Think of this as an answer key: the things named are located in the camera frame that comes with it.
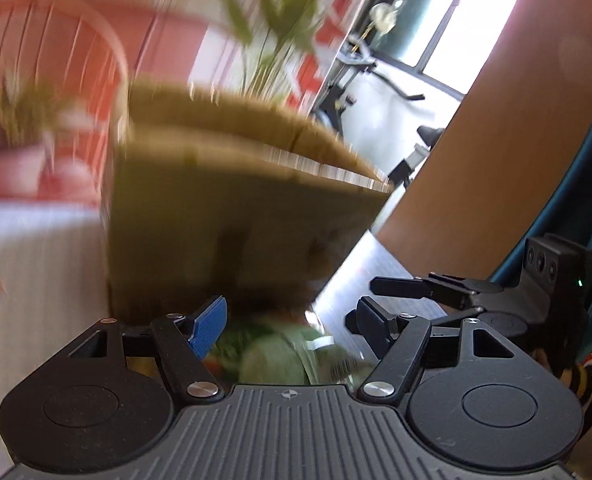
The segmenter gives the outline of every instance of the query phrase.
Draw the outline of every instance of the ribbed black plate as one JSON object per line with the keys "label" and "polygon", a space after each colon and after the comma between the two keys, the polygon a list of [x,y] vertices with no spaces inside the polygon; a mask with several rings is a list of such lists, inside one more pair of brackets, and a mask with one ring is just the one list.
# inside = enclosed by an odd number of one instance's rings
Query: ribbed black plate
{"label": "ribbed black plate", "polygon": [[[4,480],[66,476],[20,465]],[[562,466],[507,476],[467,471],[430,454],[388,407],[344,386],[236,386],[211,406],[185,408],[150,452],[76,480],[571,480]]]}

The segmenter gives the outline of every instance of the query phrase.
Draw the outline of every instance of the wooden wall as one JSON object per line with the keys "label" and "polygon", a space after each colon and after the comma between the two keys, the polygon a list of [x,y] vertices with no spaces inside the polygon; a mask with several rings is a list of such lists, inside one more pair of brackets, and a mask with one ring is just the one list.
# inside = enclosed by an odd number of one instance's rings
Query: wooden wall
{"label": "wooden wall", "polygon": [[413,274],[485,278],[560,183],[592,122],[592,0],[518,0],[378,233]]}

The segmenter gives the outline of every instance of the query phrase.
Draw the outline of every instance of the pink flower pot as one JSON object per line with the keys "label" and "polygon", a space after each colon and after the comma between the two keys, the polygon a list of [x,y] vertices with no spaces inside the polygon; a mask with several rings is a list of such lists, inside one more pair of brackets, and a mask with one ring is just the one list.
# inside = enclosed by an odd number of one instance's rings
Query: pink flower pot
{"label": "pink flower pot", "polygon": [[98,203],[100,192],[94,185],[94,176],[82,160],[61,156],[54,166],[41,175],[38,198],[67,202]]}
{"label": "pink flower pot", "polygon": [[0,196],[34,198],[45,165],[42,144],[0,150]]}

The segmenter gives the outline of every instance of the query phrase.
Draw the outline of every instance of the white floor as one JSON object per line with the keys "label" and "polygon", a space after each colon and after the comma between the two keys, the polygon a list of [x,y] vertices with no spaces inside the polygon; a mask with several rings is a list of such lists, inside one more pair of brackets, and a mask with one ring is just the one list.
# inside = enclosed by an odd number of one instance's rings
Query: white floor
{"label": "white floor", "polygon": [[381,171],[389,173],[416,142],[418,126],[447,126],[460,102],[445,92],[384,63],[377,72],[388,76],[408,94],[425,94],[424,101],[405,101],[375,76],[356,76],[348,92],[356,104],[343,114],[345,141]]}
{"label": "white floor", "polygon": [[[101,229],[88,208],[0,201],[0,402],[106,316]],[[11,465],[0,438],[0,475]]]}

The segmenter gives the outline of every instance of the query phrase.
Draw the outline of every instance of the cardboard box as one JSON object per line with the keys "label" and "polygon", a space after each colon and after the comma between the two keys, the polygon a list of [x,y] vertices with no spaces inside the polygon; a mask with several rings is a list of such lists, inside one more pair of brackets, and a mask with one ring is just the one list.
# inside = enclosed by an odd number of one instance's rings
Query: cardboard box
{"label": "cardboard box", "polygon": [[103,194],[112,311],[126,322],[214,294],[235,314],[304,310],[391,192],[280,106],[143,81],[128,102]]}

